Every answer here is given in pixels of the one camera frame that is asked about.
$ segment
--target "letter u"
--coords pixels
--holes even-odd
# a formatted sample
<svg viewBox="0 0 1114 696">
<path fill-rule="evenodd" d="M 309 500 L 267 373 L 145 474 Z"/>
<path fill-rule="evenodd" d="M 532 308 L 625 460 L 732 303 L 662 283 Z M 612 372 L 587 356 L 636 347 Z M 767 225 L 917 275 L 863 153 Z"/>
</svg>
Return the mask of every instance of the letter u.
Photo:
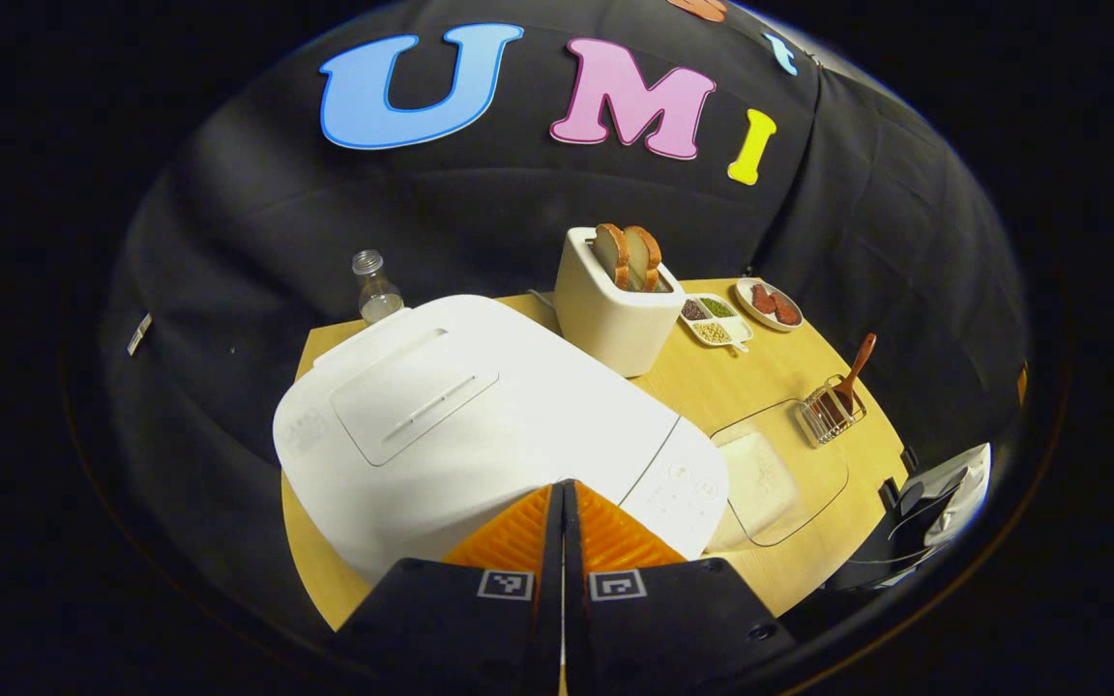
<svg viewBox="0 0 1114 696">
<path fill-rule="evenodd" d="M 393 63 L 420 37 L 391 36 L 328 59 L 321 66 L 329 76 L 321 99 L 321 130 L 350 149 L 384 150 L 467 128 L 492 101 L 505 45 L 521 36 L 522 27 L 502 23 L 451 28 L 443 39 L 458 45 L 455 85 L 444 99 L 423 109 L 394 109 L 389 102 Z"/>
</svg>

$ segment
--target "letter i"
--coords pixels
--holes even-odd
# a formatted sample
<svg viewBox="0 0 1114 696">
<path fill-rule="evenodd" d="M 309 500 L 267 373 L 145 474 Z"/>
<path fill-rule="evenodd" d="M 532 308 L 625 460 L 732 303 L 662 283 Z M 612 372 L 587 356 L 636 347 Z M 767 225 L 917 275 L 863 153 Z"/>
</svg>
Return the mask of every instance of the letter i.
<svg viewBox="0 0 1114 696">
<path fill-rule="evenodd" d="M 751 122 L 751 128 L 746 131 L 737 159 L 730 165 L 730 178 L 754 186 L 759 180 L 759 160 L 764 157 L 768 138 L 776 133 L 776 121 L 755 109 L 746 109 L 746 120 Z"/>
</svg>

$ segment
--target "utensil holder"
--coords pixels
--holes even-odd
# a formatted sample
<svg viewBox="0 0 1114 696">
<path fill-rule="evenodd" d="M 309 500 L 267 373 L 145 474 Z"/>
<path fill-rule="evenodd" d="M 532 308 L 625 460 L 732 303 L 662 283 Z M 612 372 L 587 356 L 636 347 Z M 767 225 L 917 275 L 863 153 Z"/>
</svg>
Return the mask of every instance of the utensil holder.
<svg viewBox="0 0 1114 696">
<path fill-rule="evenodd" d="M 799 405 L 802 422 L 808 427 L 814 445 L 828 444 L 841 432 L 848 431 L 858 421 L 867 418 L 867 405 L 862 404 L 858 392 L 853 392 L 853 409 L 847 410 L 832 388 L 844 382 L 844 375 L 831 375 Z"/>
<path fill-rule="evenodd" d="M 682 312 L 685 292 L 664 264 L 658 290 L 632 292 L 613 285 L 590 242 L 596 228 L 566 233 L 554 287 L 561 336 L 609 370 L 631 378 L 646 373 L 659 355 Z"/>
</svg>

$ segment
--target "white plate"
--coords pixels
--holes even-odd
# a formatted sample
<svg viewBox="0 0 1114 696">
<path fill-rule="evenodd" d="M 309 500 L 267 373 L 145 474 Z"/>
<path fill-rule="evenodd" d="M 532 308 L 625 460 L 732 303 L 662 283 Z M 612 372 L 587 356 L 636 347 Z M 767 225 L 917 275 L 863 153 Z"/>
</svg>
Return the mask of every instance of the white plate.
<svg viewBox="0 0 1114 696">
<path fill-rule="evenodd" d="M 713 300 L 716 303 L 723 304 L 725 308 L 733 312 L 733 316 L 716 317 L 712 312 L 709 312 L 707 307 L 702 303 L 701 300 L 704 298 L 704 296 L 706 296 L 707 300 Z M 694 334 L 694 339 L 697 340 L 698 343 L 713 345 L 713 347 L 716 347 L 716 345 L 733 345 L 736 351 L 742 351 L 743 353 L 751 352 L 751 350 L 743 345 L 743 343 L 754 339 L 755 331 L 751 330 L 751 323 L 747 323 L 746 320 L 742 318 L 742 314 L 734 312 L 733 304 L 725 301 L 724 296 L 713 294 L 713 292 L 686 292 L 685 298 L 693 300 L 694 303 L 700 306 L 700 310 L 703 311 L 703 316 L 706 317 L 703 320 L 688 320 L 685 317 L 684 313 L 678 312 L 677 314 L 682 322 L 685 322 L 685 325 L 690 326 L 691 333 Z M 725 334 L 730 335 L 730 340 L 715 342 L 703 339 L 703 335 L 700 335 L 700 332 L 694 331 L 695 325 L 720 325 L 721 329 L 724 330 Z"/>
<path fill-rule="evenodd" d="M 762 286 L 764 286 L 765 290 L 768 290 L 768 294 L 769 295 L 773 294 L 773 292 L 774 292 L 774 294 L 783 296 L 783 298 L 788 300 L 788 303 L 792 304 L 793 308 L 797 310 L 797 323 L 795 323 L 795 325 L 789 326 L 789 325 L 785 325 L 785 323 L 779 322 L 776 320 L 776 313 L 774 313 L 774 312 L 773 313 L 764 314 L 764 313 L 760 312 L 759 310 L 756 310 L 755 308 L 755 304 L 751 302 L 752 297 L 754 296 L 752 294 L 751 287 L 755 286 L 755 285 L 762 285 Z M 776 331 L 782 331 L 782 332 L 785 332 L 785 333 L 795 330 L 798 326 L 804 325 L 804 323 L 805 323 L 805 316 L 804 316 L 804 314 L 802 314 L 802 307 L 799 307 L 799 305 L 797 305 L 795 301 L 793 301 L 793 298 L 791 296 L 785 295 L 785 294 L 783 294 L 783 292 L 776 290 L 776 286 L 768 285 L 768 283 L 761 282 L 761 281 L 755 281 L 755 278 L 752 278 L 752 277 L 744 277 L 744 278 L 742 278 L 742 281 L 737 282 L 737 285 L 735 287 L 737 288 L 737 302 L 743 307 L 745 307 L 746 312 L 749 312 L 751 314 L 751 316 L 753 316 L 756 320 L 759 320 L 762 323 L 762 325 L 764 325 L 764 326 L 771 326 L 771 329 L 774 329 Z"/>
</svg>

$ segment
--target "water bottle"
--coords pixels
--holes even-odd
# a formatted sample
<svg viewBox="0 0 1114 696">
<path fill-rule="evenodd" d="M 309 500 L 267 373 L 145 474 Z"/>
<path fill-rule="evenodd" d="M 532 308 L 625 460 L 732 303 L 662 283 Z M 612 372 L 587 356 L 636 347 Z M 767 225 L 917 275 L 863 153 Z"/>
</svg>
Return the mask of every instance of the water bottle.
<svg viewBox="0 0 1114 696">
<path fill-rule="evenodd" d="M 359 316 L 369 325 L 402 308 L 402 292 L 384 277 L 383 265 L 384 259 L 375 249 L 355 254 L 350 264 L 359 281 Z"/>
</svg>

